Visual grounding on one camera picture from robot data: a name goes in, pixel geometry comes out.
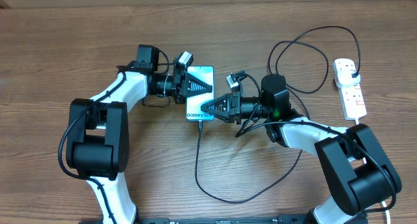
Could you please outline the blue Samsung Galaxy smartphone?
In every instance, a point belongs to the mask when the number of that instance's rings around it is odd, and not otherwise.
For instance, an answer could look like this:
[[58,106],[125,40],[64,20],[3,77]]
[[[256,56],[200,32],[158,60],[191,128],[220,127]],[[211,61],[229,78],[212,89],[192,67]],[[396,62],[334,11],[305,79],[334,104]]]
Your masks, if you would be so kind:
[[212,85],[212,92],[186,99],[186,119],[190,121],[210,121],[214,116],[201,110],[201,105],[214,99],[214,68],[212,66],[189,66],[188,74]]

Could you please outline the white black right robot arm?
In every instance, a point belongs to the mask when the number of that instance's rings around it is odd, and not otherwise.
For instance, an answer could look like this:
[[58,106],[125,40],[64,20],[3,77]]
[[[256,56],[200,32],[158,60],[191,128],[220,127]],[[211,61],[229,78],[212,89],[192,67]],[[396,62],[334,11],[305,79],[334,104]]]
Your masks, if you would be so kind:
[[329,198],[307,214],[280,214],[279,223],[367,223],[367,214],[385,212],[401,191],[400,177],[375,134],[365,124],[331,127],[311,121],[292,108],[284,76],[268,74],[259,97],[242,95],[242,74],[231,74],[232,89],[201,110],[225,122],[260,125],[273,143],[318,157]]

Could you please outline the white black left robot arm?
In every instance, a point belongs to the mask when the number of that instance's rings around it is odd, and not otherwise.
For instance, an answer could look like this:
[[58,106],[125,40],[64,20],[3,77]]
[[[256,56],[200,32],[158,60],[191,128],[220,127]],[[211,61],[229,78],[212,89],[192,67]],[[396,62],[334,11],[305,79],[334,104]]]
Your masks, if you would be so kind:
[[186,105],[188,120],[211,120],[199,106],[214,97],[214,68],[194,66],[193,55],[184,51],[159,72],[164,54],[155,46],[140,44],[136,59],[117,67],[117,78],[109,87],[70,104],[58,163],[66,175],[93,188],[103,213],[101,223],[140,222],[124,175],[130,153],[128,114],[138,102],[150,95],[166,97]]

